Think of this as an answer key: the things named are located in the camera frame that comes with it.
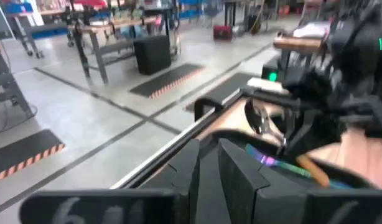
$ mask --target green light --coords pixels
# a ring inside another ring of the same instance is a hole
[[[379,49],[382,50],[382,38],[379,38]]]
[[[270,80],[270,81],[275,81],[276,79],[277,79],[277,73],[275,73],[275,72],[271,72],[270,73],[270,75],[268,76],[268,79]]]

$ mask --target blue bin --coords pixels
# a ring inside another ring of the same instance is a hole
[[[26,3],[9,3],[6,4],[6,12],[8,14],[22,13],[22,12],[33,12],[32,5],[28,2]]]

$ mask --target wheel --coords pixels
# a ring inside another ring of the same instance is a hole
[[[11,98],[10,100],[11,100],[11,105],[12,106],[17,106],[18,105],[18,102],[17,102],[17,100],[15,98]]]
[[[268,30],[268,20],[265,21],[266,27],[264,28],[264,31],[267,32]]]
[[[44,58],[44,54],[42,52],[38,52],[36,53],[36,58],[37,59]]]

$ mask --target black box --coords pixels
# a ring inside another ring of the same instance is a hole
[[[134,53],[139,72],[152,75],[171,65],[168,36],[158,35],[134,41]]]

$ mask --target metal bar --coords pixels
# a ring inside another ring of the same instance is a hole
[[[276,11],[276,19],[278,19],[278,13],[279,13],[279,0],[276,0],[276,8],[275,8],[275,11]]]
[[[99,71],[98,67],[94,67],[94,66],[92,66],[92,65],[89,65],[88,68],[93,69],[93,70],[96,70],[96,71]]]
[[[97,66],[98,66],[98,70],[100,71],[101,78],[103,79],[103,82],[107,84],[108,76],[105,70],[103,55],[100,52],[100,45],[98,44],[97,34],[94,32],[91,32],[90,39],[91,39],[91,44],[93,45],[93,50],[97,59]]]
[[[166,29],[166,36],[169,36],[169,18],[168,11],[164,11],[164,19],[165,19],[165,29]]]
[[[9,92],[0,93],[0,102],[4,102],[10,99]]]
[[[10,18],[12,19],[12,26],[11,26],[11,29],[14,31],[14,33],[16,33],[13,37],[16,38],[16,39],[19,39],[19,42],[21,43],[22,47],[24,48],[24,50],[27,52],[27,54],[29,55],[30,51],[29,51],[29,48],[28,48],[28,45],[27,45],[27,42],[25,40],[25,36],[24,34],[22,34],[22,29],[19,25],[19,21],[18,21],[18,18],[17,17],[12,17]]]
[[[236,16],[236,2],[233,2],[232,4],[232,8],[233,8],[233,20],[232,20],[232,26],[235,26],[235,16]]]
[[[131,40],[119,40],[117,43],[100,47],[100,54],[104,55],[111,52],[117,52],[121,49],[125,49],[132,46],[133,46],[133,41]]]
[[[130,54],[127,54],[127,55],[116,57],[114,60],[110,60],[108,62],[105,62],[105,66],[112,65],[113,63],[120,62],[122,60],[126,60],[126,59],[129,59],[131,57],[134,57],[134,53],[130,53]]]
[[[6,99],[8,100],[14,97],[17,100],[19,106],[22,108],[22,110],[26,114],[27,118],[32,116],[32,112],[29,108],[29,105],[26,102],[24,95],[22,94],[20,88],[18,87],[16,80],[12,76],[10,69],[6,64],[6,61],[4,61],[3,56],[1,54],[0,54],[0,73],[1,73],[0,76],[3,76],[3,78],[0,80],[1,82],[0,85],[3,86],[4,94],[6,94]]]
[[[15,37],[14,37],[14,33],[13,33],[12,30],[11,30],[12,28],[11,28],[11,26],[10,26],[10,24],[9,24],[9,21],[7,21],[6,15],[5,15],[5,13],[3,12],[1,6],[0,6],[0,13],[1,13],[1,15],[3,16],[4,22],[6,23],[7,28],[9,28],[9,32],[10,32],[10,34],[11,34],[11,37],[12,37],[12,38],[15,38]]]
[[[228,25],[228,2],[224,3],[224,26]]]
[[[55,29],[64,29],[67,28],[66,22],[60,22],[60,23],[53,23],[53,24],[45,24],[42,26],[30,26],[29,31],[31,33],[35,32],[43,32],[43,31],[49,31],[49,30],[55,30]]]
[[[25,35],[27,38],[27,42],[32,47],[32,50],[34,51],[34,53],[38,54],[39,50],[36,47],[34,38],[32,37],[32,33],[30,31],[32,26],[30,25],[28,18],[27,17],[18,17],[18,21],[19,21],[20,25],[22,26],[22,28],[24,29],[24,32],[25,32]]]

